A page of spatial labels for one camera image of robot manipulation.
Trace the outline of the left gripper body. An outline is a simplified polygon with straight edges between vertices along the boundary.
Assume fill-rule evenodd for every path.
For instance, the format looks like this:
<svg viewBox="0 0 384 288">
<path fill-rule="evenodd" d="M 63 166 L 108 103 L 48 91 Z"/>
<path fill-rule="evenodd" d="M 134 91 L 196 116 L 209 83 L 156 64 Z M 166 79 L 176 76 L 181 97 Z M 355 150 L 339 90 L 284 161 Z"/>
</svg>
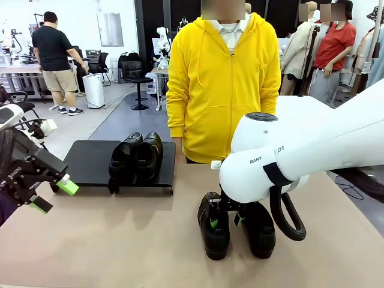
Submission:
<svg viewBox="0 0 384 288">
<path fill-rule="evenodd" d="M 1 193 L 18 207 L 30 205 L 36 185 L 57 186 L 68 165 L 44 148 L 39 148 L 22 131 L 1 131 Z"/>
</svg>

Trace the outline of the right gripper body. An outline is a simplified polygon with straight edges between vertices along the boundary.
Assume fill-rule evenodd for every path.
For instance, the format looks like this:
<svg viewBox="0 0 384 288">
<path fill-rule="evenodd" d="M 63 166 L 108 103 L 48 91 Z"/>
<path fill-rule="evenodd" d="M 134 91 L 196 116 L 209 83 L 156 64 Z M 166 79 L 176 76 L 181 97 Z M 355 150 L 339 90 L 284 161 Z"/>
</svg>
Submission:
<svg viewBox="0 0 384 288">
<path fill-rule="evenodd" d="M 243 207 L 243 203 L 239 203 L 231 199 L 223 190 L 218 194 L 216 192 L 210 192 L 208 194 L 208 215 L 210 217 L 217 217 L 221 212 L 240 211 Z"/>
</svg>

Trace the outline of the person's right hand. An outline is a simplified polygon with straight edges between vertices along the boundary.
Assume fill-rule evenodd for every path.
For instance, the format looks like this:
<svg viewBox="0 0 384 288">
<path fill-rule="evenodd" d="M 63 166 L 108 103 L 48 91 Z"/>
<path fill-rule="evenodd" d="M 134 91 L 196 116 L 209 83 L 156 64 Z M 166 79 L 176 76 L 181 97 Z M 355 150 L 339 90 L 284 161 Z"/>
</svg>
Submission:
<svg viewBox="0 0 384 288">
<path fill-rule="evenodd" d="M 175 144 L 175 161 L 177 163 L 185 163 L 186 159 L 184 153 L 182 151 L 182 138 L 181 137 L 173 137 L 173 143 Z"/>
</svg>

